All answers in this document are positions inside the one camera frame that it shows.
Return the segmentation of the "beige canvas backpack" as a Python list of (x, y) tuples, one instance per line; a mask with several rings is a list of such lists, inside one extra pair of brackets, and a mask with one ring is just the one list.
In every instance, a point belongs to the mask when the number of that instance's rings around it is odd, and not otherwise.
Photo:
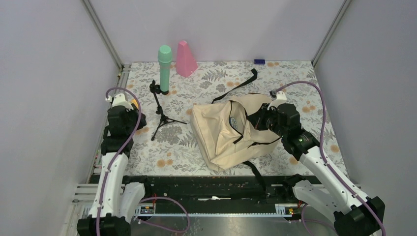
[[(206, 165), (215, 171), (244, 164), (264, 185), (262, 175), (250, 159), (272, 153), (280, 137), (270, 130), (256, 130), (247, 117), (272, 99), (264, 94), (249, 93), (221, 102), (224, 97), (223, 94), (210, 104), (192, 108), (190, 124), (202, 157)], [(229, 117), (237, 120), (237, 129), (230, 126)]]

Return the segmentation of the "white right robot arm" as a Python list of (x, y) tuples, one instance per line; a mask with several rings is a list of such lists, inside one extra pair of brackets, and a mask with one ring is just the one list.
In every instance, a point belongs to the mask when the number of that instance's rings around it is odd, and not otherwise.
[(284, 200), (307, 203), (331, 221), (340, 236), (369, 236), (377, 231), (386, 235), (384, 202), (379, 197), (370, 198), (334, 166), (322, 144), (302, 127), (295, 105), (287, 103), (286, 98), (271, 100), (262, 94), (250, 94), (247, 114), (254, 129), (278, 135), (285, 151), (327, 190), (315, 190), (307, 187), (307, 181), (299, 180), (283, 187)]

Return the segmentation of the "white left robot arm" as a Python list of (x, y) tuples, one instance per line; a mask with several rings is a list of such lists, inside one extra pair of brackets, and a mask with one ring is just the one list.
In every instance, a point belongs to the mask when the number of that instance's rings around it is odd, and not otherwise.
[(123, 97), (113, 98), (107, 111), (108, 124), (100, 145), (100, 178), (87, 218), (77, 222), (77, 233), (81, 236), (129, 236), (136, 204), (152, 197), (152, 188), (144, 183), (122, 186), (133, 147), (132, 136), (142, 115), (135, 104)]

